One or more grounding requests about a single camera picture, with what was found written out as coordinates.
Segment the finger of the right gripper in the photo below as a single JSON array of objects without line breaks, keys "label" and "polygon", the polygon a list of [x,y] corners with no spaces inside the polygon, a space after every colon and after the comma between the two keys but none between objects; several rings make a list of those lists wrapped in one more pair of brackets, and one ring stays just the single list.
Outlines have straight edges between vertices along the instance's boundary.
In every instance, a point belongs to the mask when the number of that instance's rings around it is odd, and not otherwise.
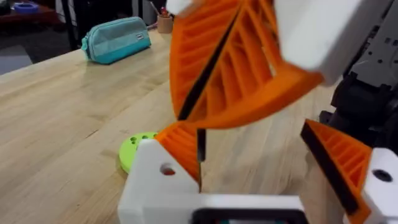
[{"label": "finger of the right gripper", "polygon": [[348,68],[389,1],[241,1],[186,97],[196,128],[249,124]]},{"label": "finger of the right gripper", "polygon": [[174,15],[169,75],[175,116],[240,4],[239,0],[166,1],[166,10]]}]

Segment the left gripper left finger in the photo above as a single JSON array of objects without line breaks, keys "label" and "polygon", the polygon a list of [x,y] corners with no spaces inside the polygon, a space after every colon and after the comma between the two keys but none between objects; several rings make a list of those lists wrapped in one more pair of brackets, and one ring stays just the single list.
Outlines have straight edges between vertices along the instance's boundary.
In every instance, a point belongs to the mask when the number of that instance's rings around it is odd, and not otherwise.
[{"label": "left gripper left finger", "polygon": [[118,204],[120,223],[188,223],[200,206],[197,182],[158,141],[143,140]]}]

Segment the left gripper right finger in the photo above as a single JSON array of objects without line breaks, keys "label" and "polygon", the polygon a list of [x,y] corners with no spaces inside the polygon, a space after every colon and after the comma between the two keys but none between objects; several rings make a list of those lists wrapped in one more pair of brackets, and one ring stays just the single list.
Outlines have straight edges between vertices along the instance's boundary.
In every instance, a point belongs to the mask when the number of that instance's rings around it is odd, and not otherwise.
[{"label": "left gripper right finger", "polygon": [[368,146],[307,119],[300,135],[344,208],[343,223],[397,223],[396,134]]}]

